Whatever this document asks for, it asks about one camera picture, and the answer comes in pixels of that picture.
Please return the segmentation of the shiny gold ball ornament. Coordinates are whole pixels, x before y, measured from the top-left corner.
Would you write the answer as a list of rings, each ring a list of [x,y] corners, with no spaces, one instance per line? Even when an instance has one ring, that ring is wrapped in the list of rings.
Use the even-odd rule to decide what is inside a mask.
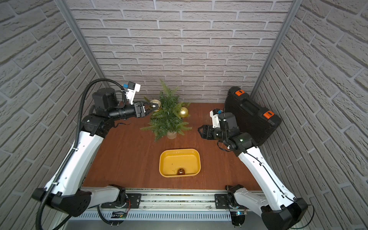
[[[157,112],[162,108],[162,103],[157,99],[153,99],[150,101],[150,107],[154,112]]]

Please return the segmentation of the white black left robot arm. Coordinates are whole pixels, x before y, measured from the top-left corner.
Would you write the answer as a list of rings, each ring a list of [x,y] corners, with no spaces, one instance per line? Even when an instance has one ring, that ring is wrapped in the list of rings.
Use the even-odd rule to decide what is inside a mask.
[[[32,194],[33,199],[44,200],[47,206],[73,217],[105,203],[118,208],[127,204],[126,190],[121,186],[81,189],[102,141],[110,129],[116,127],[115,122],[146,117],[161,107],[159,103],[133,102],[135,90],[122,92],[122,102],[118,101],[116,93],[112,88],[101,88],[93,93],[94,107],[81,121],[77,146],[71,147],[73,153],[60,166],[59,179],[56,182],[50,180],[44,188],[37,188]]]

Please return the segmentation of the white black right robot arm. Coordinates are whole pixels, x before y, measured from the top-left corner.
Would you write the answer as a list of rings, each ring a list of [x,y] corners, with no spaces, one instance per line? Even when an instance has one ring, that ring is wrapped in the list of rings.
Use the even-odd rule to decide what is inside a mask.
[[[261,217],[269,230],[295,229],[309,204],[297,198],[276,176],[265,161],[252,136],[242,133],[232,113],[214,109],[210,112],[211,125],[198,128],[201,138],[223,143],[223,151],[234,152],[248,168],[260,185],[265,198],[248,191],[242,185],[227,186],[227,207],[229,209],[247,208]]]

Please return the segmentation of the amber brown ball ornament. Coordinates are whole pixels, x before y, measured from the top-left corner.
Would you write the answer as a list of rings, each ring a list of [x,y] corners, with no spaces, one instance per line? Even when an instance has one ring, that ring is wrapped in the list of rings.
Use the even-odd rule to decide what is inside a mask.
[[[185,175],[185,174],[186,174],[186,172],[183,168],[178,169],[177,175]]]

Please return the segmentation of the matte gold ball ornament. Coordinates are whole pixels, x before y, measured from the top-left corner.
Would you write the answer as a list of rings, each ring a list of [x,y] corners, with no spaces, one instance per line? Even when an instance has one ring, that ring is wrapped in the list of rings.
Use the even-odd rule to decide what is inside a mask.
[[[189,111],[186,107],[181,107],[180,111],[179,111],[179,116],[181,118],[186,118],[189,116]]]

